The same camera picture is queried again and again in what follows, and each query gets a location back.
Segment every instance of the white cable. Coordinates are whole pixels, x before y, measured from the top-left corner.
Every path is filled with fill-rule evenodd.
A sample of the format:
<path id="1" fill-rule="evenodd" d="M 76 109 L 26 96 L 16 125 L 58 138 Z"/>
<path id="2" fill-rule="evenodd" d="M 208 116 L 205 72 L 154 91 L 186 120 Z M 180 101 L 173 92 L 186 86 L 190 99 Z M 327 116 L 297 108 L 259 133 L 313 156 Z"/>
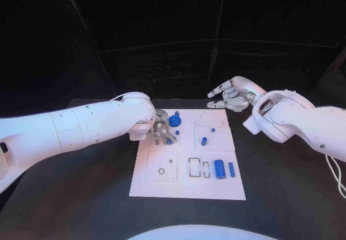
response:
<path id="1" fill-rule="evenodd" d="M 329 157 L 332 158 L 333 163 L 334 163 L 334 165 L 336 165 L 336 167 L 337 167 L 339 177 L 337 177 L 336 172 L 334 172 L 334 170 L 333 170 L 333 168 L 332 168 Z M 343 191 L 346 191 L 346 188 L 345 188 L 345 186 L 343 186 L 343 184 L 342 184 L 342 170 L 340 170 L 337 161 L 336 161 L 334 158 L 333 158 L 332 156 L 329 156 L 327 154 L 326 154 L 326 163 L 327 163 L 329 168 L 330 168 L 330 171 L 332 171 L 332 173 L 333 173 L 334 180 L 337 181 L 337 189 L 339 189 L 340 195 L 342 195 L 343 198 L 346 199 L 346 196 L 345 196 L 345 194 L 343 194 Z"/>
<path id="2" fill-rule="evenodd" d="M 131 91 L 131 92 L 127 92 L 127 93 L 118 95 L 118 96 L 117 96 L 115 98 L 112 98 L 110 101 L 112 101 L 112 100 L 115 100 L 117 98 L 123 97 L 124 95 L 133 94 L 133 93 L 137 93 L 137 91 Z"/>

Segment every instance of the white board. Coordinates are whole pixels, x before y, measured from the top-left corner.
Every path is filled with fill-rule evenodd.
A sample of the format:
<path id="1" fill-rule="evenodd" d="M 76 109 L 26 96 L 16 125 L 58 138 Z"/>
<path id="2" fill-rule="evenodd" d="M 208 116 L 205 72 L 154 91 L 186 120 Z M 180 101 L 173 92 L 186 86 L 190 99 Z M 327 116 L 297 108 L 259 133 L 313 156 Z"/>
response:
<path id="1" fill-rule="evenodd" d="M 176 111 L 180 113 L 182 124 L 169 129 L 177 141 L 172 145 L 164 144 L 166 138 L 153 134 L 140 141 L 130 197 L 245 200 L 225 110 L 164 109 L 164 111 L 170 116 Z M 216 179 L 215 160 L 223 161 L 225 179 Z M 235 177 L 231 177 L 229 163 L 234 165 Z M 196 176 L 190 176 L 190 166 Z M 205 171 L 209 171 L 209 177 L 205 176 Z"/>

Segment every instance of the table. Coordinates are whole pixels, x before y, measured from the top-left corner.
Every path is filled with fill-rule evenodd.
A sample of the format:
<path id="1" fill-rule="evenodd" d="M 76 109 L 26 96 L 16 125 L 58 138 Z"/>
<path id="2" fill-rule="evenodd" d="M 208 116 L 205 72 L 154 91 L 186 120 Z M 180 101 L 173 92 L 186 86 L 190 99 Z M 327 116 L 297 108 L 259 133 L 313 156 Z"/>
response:
<path id="1" fill-rule="evenodd" d="M 69 107 L 99 100 L 73 99 Z M 154 99 L 203 109 L 209 99 Z M 284 144 L 226 111 L 246 201 L 128 197 L 138 142 L 128 134 L 40 161 L 0 213 L 1 239 L 117 239 L 173 225 L 232 227 L 275 239 L 346 239 L 346 201 L 324 156 L 294 136 Z M 346 163 L 340 162 L 346 173 Z"/>

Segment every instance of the robotic hand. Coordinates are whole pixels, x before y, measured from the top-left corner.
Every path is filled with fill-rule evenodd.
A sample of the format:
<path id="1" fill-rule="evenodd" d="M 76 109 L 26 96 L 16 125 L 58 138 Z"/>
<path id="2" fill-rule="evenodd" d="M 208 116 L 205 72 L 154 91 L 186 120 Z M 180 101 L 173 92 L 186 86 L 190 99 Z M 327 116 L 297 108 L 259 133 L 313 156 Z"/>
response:
<path id="1" fill-rule="evenodd" d="M 314 107 L 294 91 L 265 90 L 245 77 L 235 76 L 213 89 L 208 97 L 222 92 L 223 101 L 209 102 L 209 108 L 241 112 L 249 104 L 252 115 L 244 122 L 252 134 L 261 131 L 278 143 L 298 135 L 320 153 L 346 162 L 346 110 Z"/>
<path id="2" fill-rule="evenodd" d="M 141 92 L 61 111 L 0 119 L 0 193 L 40 160 L 125 133 L 133 141 L 144 140 L 147 134 L 176 141 L 167 120 L 169 114 L 154 109 Z"/>

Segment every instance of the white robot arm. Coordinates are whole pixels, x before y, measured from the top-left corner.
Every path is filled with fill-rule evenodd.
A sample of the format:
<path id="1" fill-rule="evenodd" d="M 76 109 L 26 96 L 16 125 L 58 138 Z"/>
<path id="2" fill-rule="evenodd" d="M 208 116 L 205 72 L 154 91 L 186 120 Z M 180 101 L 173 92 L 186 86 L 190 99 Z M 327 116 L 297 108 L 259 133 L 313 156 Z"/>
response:
<path id="1" fill-rule="evenodd" d="M 48 157 L 130 133 L 133 141 L 150 133 L 169 133 L 167 113 L 154 109 L 141 92 L 65 110 L 0 119 L 0 193 L 27 170 Z"/>
<path id="2" fill-rule="evenodd" d="M 252 105 L 252 115 L 244 126 L 259 131 L 278 143 L 298 135 L 320 153 L 346 162 L 346 110 L 314 107 L 294 91 L 265 90 L 245 77 L 235 76 L 208 94 L 222 92 L 223 101 L 209 102 L 209 108 L 241 112 Z"/>

